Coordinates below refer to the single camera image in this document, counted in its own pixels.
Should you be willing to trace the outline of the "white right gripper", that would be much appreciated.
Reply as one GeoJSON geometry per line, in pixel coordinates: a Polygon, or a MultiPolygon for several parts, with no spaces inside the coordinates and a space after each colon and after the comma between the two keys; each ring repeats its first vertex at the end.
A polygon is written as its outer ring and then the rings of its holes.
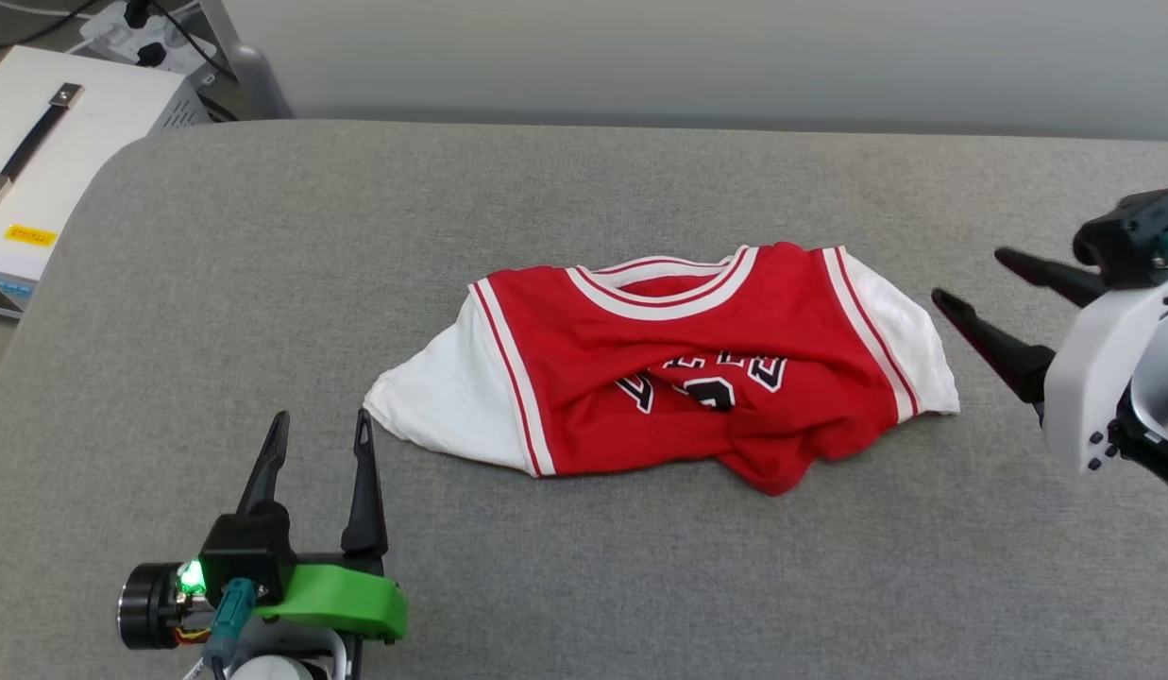
{"type": "Polygon", "coordinates": [[[1084,307],[1058,352],[983,321],[947,290],[934,289],[930,298],[1020,401],[1044,403],[1044,440],[1058,460],[1076,472],[1101,460],[1124,395],[1140,425],[1168,442],[1168,280],[1108,292],[1100,275],[1018,249],[997,248],[995,261],[1033,287],[1084,307]]]}

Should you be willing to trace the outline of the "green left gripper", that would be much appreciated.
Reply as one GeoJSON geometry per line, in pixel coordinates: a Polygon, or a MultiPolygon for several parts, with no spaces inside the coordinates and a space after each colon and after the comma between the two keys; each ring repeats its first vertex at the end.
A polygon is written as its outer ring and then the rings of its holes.
{"type": "MultiPolygon", "coordinates": [[[[276,412],[256,457],[237,513],[273,501],[277,477],[287,457],[288,412],[276,412]]],[[[356,412],[353,440],[356,472],[353,501],[341,536],[345,556],[385,556],[388,530],[378,483],[371,415],[356,412]]],[[[131,650],[165,650],[207,641],[218,605],[207,599],[202,567],[196,561],[144,563],[130,573],[118,598],[118,634],[131,650]]],[[[279,605],[256,602],[239,641],[252,627],[332,630],[333,633],[392,644],[406,637],[408,602],[395,582],[373,573],[336,565],[304,564],[296,569],[279,605]]]]}

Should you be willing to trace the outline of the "red and white basketball jersey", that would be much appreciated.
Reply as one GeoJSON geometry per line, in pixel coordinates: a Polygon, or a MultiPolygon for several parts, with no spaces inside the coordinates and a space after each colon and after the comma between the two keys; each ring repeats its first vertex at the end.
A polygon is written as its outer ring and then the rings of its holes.
{"type": "Polygon", "coordinates": [[[401,440],[533,477],[714,459],[779,497],[960,403],[917,301],[842,247],[772,244],[494,272],[364,409],[401,440]]]}

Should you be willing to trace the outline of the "grey partition foot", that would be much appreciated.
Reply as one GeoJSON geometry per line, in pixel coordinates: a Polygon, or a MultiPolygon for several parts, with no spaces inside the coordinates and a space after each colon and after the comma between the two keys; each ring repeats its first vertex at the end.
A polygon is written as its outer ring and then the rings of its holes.
{"type": "Polygon", "coordinates": [[[239,89],[246,93],[262,119],[293,119],[293,112],[281,93],[267,57],[259,48],[246,42],[235,42],[227,48],[227,58],[238,78],[239,89]]]}

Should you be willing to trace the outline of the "white equipment box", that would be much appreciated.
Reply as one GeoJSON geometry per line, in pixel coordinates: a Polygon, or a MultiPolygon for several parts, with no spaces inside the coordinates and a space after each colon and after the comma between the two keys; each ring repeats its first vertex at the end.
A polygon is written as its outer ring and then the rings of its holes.
{"type": "Polygon", "coordinates": [[[210,122],[188,78],[142,65],[12,48],[0,61],[0,315],[18,319],[53,248],[11,224],[64,233],[100,167],[127,144],[210,122]]]}

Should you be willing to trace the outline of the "white partition panel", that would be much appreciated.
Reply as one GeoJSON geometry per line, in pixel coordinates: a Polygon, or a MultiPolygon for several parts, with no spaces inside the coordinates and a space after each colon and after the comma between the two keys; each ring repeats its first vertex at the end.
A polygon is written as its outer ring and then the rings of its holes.
{"type": "Polygon", "coordinates": [[[200,0],[294,119],[1168,141],[1168,0],[200,0]]]}

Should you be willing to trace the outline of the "white power strip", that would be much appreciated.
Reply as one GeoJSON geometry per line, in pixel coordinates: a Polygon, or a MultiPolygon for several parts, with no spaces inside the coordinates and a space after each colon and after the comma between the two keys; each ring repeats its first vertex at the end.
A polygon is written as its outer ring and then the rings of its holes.
{"type": "Polygon", "coordinates": [[[218,61],[218,47],[185,25],[199,12],[199,0],[174,11],[157,0],[113,0],[84,19],[79,33],[88,50],[116,63],[192,75],[218,61]]]}

